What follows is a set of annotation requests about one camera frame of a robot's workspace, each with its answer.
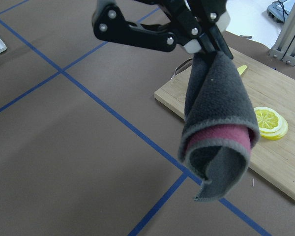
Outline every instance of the bolt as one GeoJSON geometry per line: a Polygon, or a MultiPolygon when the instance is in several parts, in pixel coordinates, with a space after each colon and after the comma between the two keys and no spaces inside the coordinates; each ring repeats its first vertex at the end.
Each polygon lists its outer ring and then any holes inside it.
{"type": "Polygon", "coordinates": [[[99,30],[102,31],[102,32],[105,32],[107,31],[108,27],[106,24],[100,24],[99,25],[99,30]]]}
{"type": "Polygon", "coordinates": [[[212,12],[212,13],[210,14],[210,18],[211,18],[211,20],[215,20],[216,17],[217,17],[217,14],[216,14],[215,12],[212,12]]]}
{"type": "Polygon", "coordinates": [[[172,37],[169,37],[168,39],[167,39],[167,44],[168,45],[172,45],[174,43],[174,39],[172,38],[172,37]]]}
{"type": "Polygon", "coordinates": [[[117,16],[117,13],[114,10],[109,10],[108,17],[110,19],[114,19],[114,18],[116,18],[116,16],[117,16]]]}
{"type": "Polygon", "coordinates": [[[193,28],[192,30],[191,30],[191,34],[192,35],[197,35],[198,34],[198,29],[197,28],[193,28]]]}

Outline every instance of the wooden cutting board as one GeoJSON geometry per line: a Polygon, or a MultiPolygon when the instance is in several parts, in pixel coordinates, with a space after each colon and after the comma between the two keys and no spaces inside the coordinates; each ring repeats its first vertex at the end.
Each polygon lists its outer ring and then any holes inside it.
{"type": "MultiPolygon", "coordinates": [[[[295,200],[295,80],[231,49],[236,67],[247,65],[243,83],[254,107],[276,110],[288,122],[281,140],[261,138],[252,150],[250,168],[295,200]]],[[[154,97],[184,118],[184,102],[191,67],[174,76],[154,97]]]]}

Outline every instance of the gray cloth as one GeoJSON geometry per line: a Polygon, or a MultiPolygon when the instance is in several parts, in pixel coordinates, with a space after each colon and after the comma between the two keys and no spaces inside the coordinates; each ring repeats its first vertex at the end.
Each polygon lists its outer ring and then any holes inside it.
{"type": "Polygon", "coordinates": [[[251,148],[260,137],[251,101],[233,62],[222,52],[195,54],[178,158],[202,179],[196,201],[222,198],[249,165],[250,153],[229,140],[204,140],[186,152],[193,134],[221,124],[246,126],[251,148]]]}

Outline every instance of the lemon slice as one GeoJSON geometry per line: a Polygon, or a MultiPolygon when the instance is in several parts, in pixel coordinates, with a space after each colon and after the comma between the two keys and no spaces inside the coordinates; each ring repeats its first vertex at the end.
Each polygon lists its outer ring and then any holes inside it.
{"type": "Polygon", "coordinates": [[[282,116],[280,116],[280,118],[282,119],[283,123],[281,128],[278,131],[273,133],[264,133],[260,131],[261,136],[270,140],[279,140],[283,138],[289,129],[289,125],[287,124],[287,121],[282,116]]]}
{"type": "Polygon", "coordinates": [[[275,110],[269,107],[256,107],[254,110],[260,132],[274,133],[282,127],[282,116],[280,116],[275,110]]]}

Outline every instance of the cloth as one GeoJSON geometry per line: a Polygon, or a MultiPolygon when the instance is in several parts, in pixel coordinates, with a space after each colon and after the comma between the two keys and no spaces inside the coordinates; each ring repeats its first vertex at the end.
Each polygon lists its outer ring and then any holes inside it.
{"type": "Polygon", "coordinates": [[[196,201],[224,197],[247,171],[260,138],[251,101],[222,52],[195,54],[178,158],[201,180],[196,201]]]}

